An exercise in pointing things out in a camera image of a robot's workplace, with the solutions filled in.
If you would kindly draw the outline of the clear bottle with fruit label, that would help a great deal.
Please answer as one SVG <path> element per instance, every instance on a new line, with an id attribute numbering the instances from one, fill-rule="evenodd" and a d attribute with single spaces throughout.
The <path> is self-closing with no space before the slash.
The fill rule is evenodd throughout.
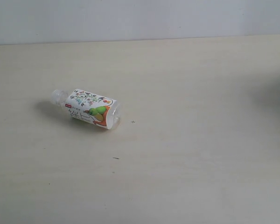
<path id="1" fill-rule="evenodd" d="M 71 117 L 107 130 L 114 128 L 120 120 L 117 100 L 90 91 L 55 90 L 51 94 L 51 100 L 54 105 L 63 108 Z"/>

